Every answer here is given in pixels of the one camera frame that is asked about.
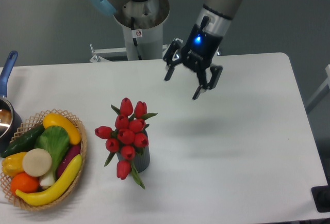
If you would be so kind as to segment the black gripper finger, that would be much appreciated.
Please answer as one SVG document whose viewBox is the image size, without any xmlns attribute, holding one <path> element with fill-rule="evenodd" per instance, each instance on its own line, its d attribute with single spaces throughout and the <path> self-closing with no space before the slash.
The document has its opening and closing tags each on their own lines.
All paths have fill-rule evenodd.
<svg viewBox="0 0 330 224">
<path fill-rule="evenodd" d="M 223 71 L 223 67 L 211 65 L 209 69 L 211 71 L 211 78 L 209 81 L 207 81 L 206 70 L 202 69 L 200 66 L 196 66 L 196 74 L 199 80 L 199 86 L 197 87 L 192 97 L 193 100 L 197 100 L 200 94 L 204 93 L 206 90 L 212 90 L 216 87 Z"/>
<path fill-rule="evenodd" d="M 180 49 L 182 48 L 182 43 L 183 42 L 180 39 L 174 39 L 163 56 L 163 61 L 165 61 L 167 64 L 167 73 L 164 77 L 165 81 L 169 81 L 171 79 L 175 67 L 178 64 L 182 63 L 182 59 L 180 56 L 175 59 L 175 54 L 177 52 L 180 52 Z"/>
</svg>

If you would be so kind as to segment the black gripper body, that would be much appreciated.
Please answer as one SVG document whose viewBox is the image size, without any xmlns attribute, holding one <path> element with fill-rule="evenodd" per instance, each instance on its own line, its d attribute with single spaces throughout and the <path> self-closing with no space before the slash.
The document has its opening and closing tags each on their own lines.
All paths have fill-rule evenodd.
<svg viewBox="0 0 330 224">
<path fill-rule="evenodd" d="M 184 66 L 196 73 L 196 66 L 206 70 L 207 81 L 211 78 L 212 59 L 218 50 L 222 37 L 211 35 L 194 25 L 185 46 L 181 49 Z"/>
</svg>

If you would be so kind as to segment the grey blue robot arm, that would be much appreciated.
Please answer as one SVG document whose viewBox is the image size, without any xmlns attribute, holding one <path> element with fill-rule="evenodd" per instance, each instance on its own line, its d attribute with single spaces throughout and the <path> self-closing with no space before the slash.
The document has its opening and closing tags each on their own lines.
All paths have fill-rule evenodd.
<svg viewBox="0 0 330 224">
<path fill-rule="evenodd" d="M 163 49 L 163 24 L 169 16 L 168 0 L 89 0 L 104 15 L 122 26 L 128 60 L 162 58 L 168 81 L 177 65 L 193 71 L 199 86 L 193 96 L 214 89 L 223 68 L 212 59 L 218 52 L 243 0 L 204 0 L 200 14 L 185 42 L 174 39 Z"/>
</svg>

